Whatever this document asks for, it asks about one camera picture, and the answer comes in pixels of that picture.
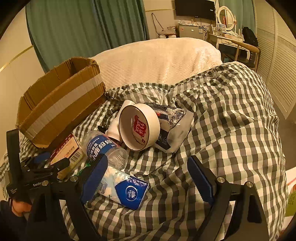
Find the wooden chair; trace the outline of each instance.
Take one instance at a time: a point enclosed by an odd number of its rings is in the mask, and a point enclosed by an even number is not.
[[[248,66],[250,69],[254,70],[255,72],[257,72],[257,68],[258,68],[258,63],[259,63],[259,58],[260,58],[260,49],[250,45],[250,44],[246,44],[243,42],[239,42],[236,40],[231,40],[231,42],[233,42],[234,44],[237,45],[237,51],[234,57],[234,61],[238,61],[241,62],[243,64],[245,64],[246,66]],[[252,54],[250,55],[250,59],[246,59],[246,58],[239,58],[239,47],[242,46],[243,48],[249,50],[250,52],[255,54],[255,60],[252,58]]]

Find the black and white package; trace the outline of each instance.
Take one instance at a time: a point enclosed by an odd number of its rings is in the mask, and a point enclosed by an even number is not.
[[[193,113],[171,106],[145,103],[157,114],[160,123],[159,137],[155,147],[165,153],[176,152],[188,135]]]

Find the flat screen tv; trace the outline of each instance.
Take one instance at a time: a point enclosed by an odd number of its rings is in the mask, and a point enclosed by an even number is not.
[[[215,20],[215,6],[209,0],[175,0],[177,16]]]

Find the bed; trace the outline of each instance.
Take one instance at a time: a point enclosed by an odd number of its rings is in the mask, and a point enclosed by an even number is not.
[[[80,141],[127,99],[194,113],[191,130],[176,153],[165,154],[154,147],[128,150],[125,172],[150,184],[138,210],[101,195],[88,202],[87,211],[101,235],[108,240],[191,240],[210,208],[188,173],[187,158],[196,155],[216,176],[237,184],[253,182],[269,238],[278,237],[287,201],[285,158],[277,131],[279,119],[259,75],[235,62],[222,64],[220,53],[198,39],[138,42],[94,59],[108,89],[108,100],[73,130]],[[107,118],[107,126],[116,114]],[[21,160],[37,151],[26,138],[21,139],[20,148]],[[5,198],[3,176],[8,169],[5,155],[0,166]],[[61,202],[61,207],[69,234],[77,240],[67,206]],[[217,240],[224,238],[233,207],[230,202]]]

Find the checkered blanket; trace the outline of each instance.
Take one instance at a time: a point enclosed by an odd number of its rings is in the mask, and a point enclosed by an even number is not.
[[[247,67],[225,64],[175,85],[126,85],[106,95],[109,100],[73,130],[80,141],[102,123],[108,111],[127,99],[186,108],[194,113],[194,120],[176,153],[166,154],[154,147],[128,151],[125,172],[148,182],[150,189],[136,211],[96,194],[87,211],[101,235],[112,240],[191,240],[210,208],[188,173],[187,158],[196,155],[205,167],[230,183],[253,182],[269,238],[278,237],[287,201],[285,158],[277,131],[279,119],[260,76]],[[36,148],[24,138],[21,159],[34,153]],[[0,181],[8,168],[5,156]],[[230,202],[219,239],[224,237],[233,208]],[[65,203],[62,211],[70,236],[78,239]]]

